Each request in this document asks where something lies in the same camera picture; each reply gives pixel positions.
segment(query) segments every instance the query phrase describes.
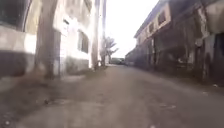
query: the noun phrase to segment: old building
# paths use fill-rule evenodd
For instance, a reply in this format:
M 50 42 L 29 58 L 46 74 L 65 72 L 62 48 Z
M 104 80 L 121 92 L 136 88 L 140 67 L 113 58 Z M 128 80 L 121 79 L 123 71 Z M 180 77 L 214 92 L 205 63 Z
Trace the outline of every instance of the old building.
M 73 74 L 92 66 L 93 44 L 98 44 L 101 38 L 94 27 L 98 28 L 99 21 L 105 20 L 100 18 L 105 10 L 99 11 L 106 5 L 104 0 L 3 0 L 0 3 L 2 76 L 31 71 L 46 76 Z M 94 54 L 98 55 L 98 45 L 96 49 Z
M 222 0 L 160 0 L 137 31 L 136 48 L 149 46 L 144 59 L 150 58 L 147 63 L 153 66 L 208 75 L 219 56 L 214 54 L 221 50 L 214 47 L 222 40 L 223 11 Z

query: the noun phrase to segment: wall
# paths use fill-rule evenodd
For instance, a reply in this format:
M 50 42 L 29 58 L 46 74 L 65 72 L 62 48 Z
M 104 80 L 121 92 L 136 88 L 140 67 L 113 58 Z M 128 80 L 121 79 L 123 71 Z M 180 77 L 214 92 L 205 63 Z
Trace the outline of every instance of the wall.
M 67 30 L 65 30 L 65 33 L 62 33 L 61 38 L 61 74 L 76 74 L 89 68 L 90 53 L 82 52 L 78 45 L 81 41 L 80 32 L 83 32 L 89 40 L 90 47 L 90 14 L 91 10 L 88 10 L 84 0 L 66 1 L 64 19 L 68 24 Z
M 33 70 L 40 9 L 40 0 L 33 0 L 26 22 L 22 23 L 25 28 L 16 30 L 0 26 L 0 77 L 23 75 Z

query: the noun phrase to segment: bright sky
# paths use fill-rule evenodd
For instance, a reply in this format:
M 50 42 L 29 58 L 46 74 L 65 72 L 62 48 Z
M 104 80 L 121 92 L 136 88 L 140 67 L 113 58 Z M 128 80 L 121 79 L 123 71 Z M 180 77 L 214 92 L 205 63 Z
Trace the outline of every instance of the bright sky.
M 133 38 L 158 0 L 107 0 L 106 35 L 115 39 L 119 50 L 114 57 L 125 57 L 136 44 Z

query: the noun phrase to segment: street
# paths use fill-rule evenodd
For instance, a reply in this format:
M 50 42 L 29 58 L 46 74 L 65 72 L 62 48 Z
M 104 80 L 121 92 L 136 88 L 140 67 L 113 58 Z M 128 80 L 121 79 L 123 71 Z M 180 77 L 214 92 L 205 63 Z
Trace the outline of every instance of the street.
M 125 66 L 75 78 L 1 92 L 1 128 L 224 127 L 222 88 Z

